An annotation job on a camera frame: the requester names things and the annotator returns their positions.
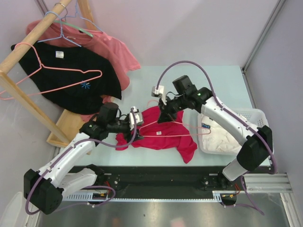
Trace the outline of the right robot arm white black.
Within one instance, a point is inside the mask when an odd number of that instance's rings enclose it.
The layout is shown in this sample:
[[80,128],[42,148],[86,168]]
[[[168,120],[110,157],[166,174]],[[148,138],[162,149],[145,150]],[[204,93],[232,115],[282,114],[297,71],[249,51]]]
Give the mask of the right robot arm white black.
[[222,170],[218,178],[222,189],[231,189],[238,177],[254,171],[273,154],[272,130],[267,125],[259,127],[243,120],[220,102],[211,90],[206,87],[197,89],[187,75],[174,80],[173,85],[178,93],[173,99],[166,96],[164,86],[156,85],[152,89],[152,95],[159,97],[158,123],[175,121],[181,110],[196,110],[216,121],[241,145],[236,158]]

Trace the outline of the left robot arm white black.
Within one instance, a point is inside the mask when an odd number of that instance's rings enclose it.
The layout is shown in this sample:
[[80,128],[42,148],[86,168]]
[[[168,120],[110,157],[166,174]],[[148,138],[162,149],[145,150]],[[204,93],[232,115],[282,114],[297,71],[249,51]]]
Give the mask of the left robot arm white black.
[[36,211],[30,211],[30,204],[37,208],[37,212],[51,214],[60,206],[63,198],[84,188],[99,189],[104,185],[105,178],[94,165],[72,175],[68,173],[98,144],[110,147],[103,141],[109,134],[124,134],[129,140],[128,145],[138,138],[138,127],[143,124],[142,113],[132,107],[124,119],[120,119],[120,116],[117,104],[103,104],[62,152],[39,170],[29,169],[24,174],[25,211],[28,215],[36,214]]

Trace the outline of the magenta t shirt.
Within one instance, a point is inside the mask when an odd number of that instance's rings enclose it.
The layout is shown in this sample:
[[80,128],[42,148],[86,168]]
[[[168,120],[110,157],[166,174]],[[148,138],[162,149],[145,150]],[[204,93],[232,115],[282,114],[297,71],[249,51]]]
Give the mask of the magenta t shirt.
[[197,150],[197,144],[194,142],[191,136],[189,137],[144,137],[143,140],[134,141],[131,144],[134,148],[149,148],[153,150],[175,148],[181,155],[184,163],[189,163],[195,151]]

